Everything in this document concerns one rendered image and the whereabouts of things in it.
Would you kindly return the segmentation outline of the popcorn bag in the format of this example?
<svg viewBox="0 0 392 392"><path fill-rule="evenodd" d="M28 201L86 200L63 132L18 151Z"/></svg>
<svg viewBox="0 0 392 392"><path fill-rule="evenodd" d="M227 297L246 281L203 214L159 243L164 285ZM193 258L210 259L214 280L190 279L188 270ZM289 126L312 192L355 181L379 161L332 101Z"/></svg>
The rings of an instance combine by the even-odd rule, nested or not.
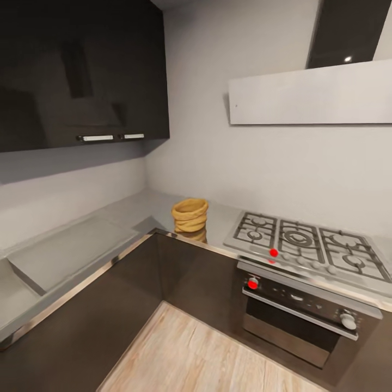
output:
<svg viewBox="0 0 392 392"><path fill-rule="evenodd" d="M186 199L173 206L171 214L175 219L175 231L196 232L206 223L206 211L209 204L206 199Z"/></svg>

